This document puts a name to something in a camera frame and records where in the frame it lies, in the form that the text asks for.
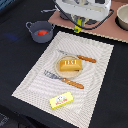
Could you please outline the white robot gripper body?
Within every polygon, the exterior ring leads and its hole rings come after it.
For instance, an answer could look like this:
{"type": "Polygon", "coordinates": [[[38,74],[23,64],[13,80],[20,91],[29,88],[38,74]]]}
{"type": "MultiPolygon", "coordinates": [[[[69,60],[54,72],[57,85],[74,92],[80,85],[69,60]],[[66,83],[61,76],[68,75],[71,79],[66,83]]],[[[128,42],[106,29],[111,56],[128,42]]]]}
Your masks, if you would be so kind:
{"type": "Polygon", "coordinates": [[[64,12],[92,20],[103,20],[109,14],[111,0],[55,0],[64,12]]]}

